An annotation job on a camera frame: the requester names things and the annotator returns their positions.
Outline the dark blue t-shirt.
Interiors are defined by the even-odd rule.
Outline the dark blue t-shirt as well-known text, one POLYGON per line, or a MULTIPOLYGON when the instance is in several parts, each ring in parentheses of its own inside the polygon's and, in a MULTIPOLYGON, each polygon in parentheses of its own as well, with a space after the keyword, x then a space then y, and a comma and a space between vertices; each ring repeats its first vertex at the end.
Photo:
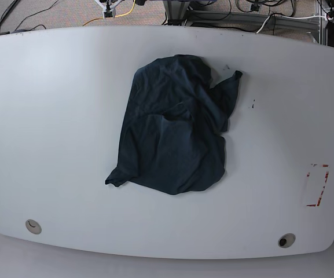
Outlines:
POLYGON ((229 118, 242 73, 212 84, 200 57, 159 58, 138 69, 120 133, 118 161, 105 183, 127 182, 169 195, 200 192, 225 173, 229 118))

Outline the red tape rectangle marking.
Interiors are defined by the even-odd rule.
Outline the red tape rectangle marking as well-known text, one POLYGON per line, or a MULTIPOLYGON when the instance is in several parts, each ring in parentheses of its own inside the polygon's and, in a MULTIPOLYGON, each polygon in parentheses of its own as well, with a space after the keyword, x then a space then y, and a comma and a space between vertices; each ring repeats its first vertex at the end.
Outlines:
POLYGON ((306 175, 306 187, 303 204, 307 207, 318 207, 328 182, 328 164, 311 164, 306 175))

